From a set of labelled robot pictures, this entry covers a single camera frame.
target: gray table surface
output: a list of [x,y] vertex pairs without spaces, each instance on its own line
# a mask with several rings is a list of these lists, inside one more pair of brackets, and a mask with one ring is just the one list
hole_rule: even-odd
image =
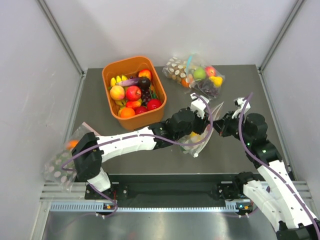
[[[268,123],[268,139],[283,156],[280,141],[267,103],[267,99],[255,65],[220,65],[216,69],[225,75],[220,96],[216,104],[223,104],[222,116],[235,110],[234,99],[245,97],[253,92],[250,113],[260,113]],[[186,88],[167,79],[162,67],[156,67],[167,95],[163,119],[170,118],[181,108],[190,105],[191,99],[185,94]],[[86,122],[99,134],[111,136],[126,133],[118,121],[111,115],[107,95],[102,79],[102,68],[90,68],[87,71],[84,87],[76,113],[74,129]],[[185,174],[185,173],[239,173],[257,172],[247,159],[243,147],[233,137],[222,138],[216,132],[212,134],[199,157],[184,154],[178,146],[170,146],[155,151],[139,151],[112,158],[103,164],[111,174]]]
[[43,240],[276,240],[260,212],[233,218],[217,212],[119,212],[111,218],[51,212]]

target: peach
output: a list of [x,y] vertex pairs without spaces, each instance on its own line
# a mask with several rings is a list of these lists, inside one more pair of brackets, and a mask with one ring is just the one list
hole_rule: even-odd
[[122,100],[126,96],[125,90],[122,86],[115,85],[110,89],[110,97],[113,100]]

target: gray tabletop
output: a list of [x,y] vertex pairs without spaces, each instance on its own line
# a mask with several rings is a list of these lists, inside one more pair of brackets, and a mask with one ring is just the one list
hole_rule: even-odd
[[[224,102],[222,114],[235,109],[233,100],[253,92],[250,113],[260,113],[268,123],[268,139],[283,156],[280,141],[267,103],[267,99],[255,65],[220,65],[216,69],[225,75],[220,96],[216,104]],[[185,94],[186,88],[178,85],[162,74],[162,67],[156,67],[167,95],[163,119],[170,118],[181,108],[190,105],[191,99]],[[99,134],[111,136],[126,133],[111,115],[102,68],[90,68],[82,90],[74,129],[86,122]],[[184,154],[178,146],[170,146],[155,151],[139,151],[112,158],[103,164],[111,174],[183,174],[183,173],[239,173],[257,172],[238,140],[233,137],[222,138],[216,132],[199,157]]]

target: white wall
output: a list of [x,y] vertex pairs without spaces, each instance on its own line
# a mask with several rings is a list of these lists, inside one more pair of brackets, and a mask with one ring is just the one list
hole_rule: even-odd
[[0,239],[28,239],[80,76],[35,0],[0,2]]
[[320,211],[319,9],[306,1],[264,75],[296,174]]
[[215,65],[262,63],[295,0],[46,0],[83,68],[134,55],[156,66],[198,52]]

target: red apple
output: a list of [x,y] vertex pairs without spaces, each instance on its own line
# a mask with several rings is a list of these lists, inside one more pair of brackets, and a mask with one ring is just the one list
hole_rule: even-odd
[[141,98],[141,90],[137,86],[130,86],[125,92],[125,96],[129,101],[138,101]]
[[135,110],[135,114],[143,114],[145,112],[148,112],[148,109],[145,106],[140,106]]
[[150,72],[149,69],[143,69],[139,72],[138,74],[138,77],[139,78],[142,78],[142,77],[145,77],[145,78],[148,78],[150,81],[152,79],[152,73]]
[[162,105],[161,101],[159,99],[151,99],[146,107],[148,108],[149,111],[153,110],[153,109],[157,109]]

